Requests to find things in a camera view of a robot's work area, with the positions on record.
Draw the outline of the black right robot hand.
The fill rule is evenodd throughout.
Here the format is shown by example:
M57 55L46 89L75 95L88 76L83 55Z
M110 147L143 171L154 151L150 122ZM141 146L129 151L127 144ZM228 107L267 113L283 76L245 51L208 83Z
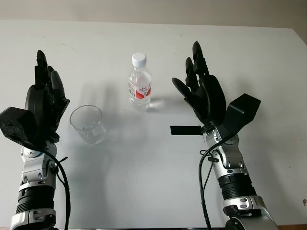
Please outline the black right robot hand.
M222 124L226 113L226 100L218 79L209 73L199 42L192 46L192 57L185 62L185 82L172 79L175 88L206 127Z

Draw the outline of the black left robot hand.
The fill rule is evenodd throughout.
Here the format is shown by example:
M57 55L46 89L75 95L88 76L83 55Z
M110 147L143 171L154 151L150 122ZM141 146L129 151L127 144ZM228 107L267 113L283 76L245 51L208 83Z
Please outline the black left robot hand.
M56 131L70 100L65 96L58 72L47 64L43 51L38 50L36 60L35 84L27 92L25 109L34 114L38 136L57 143Z

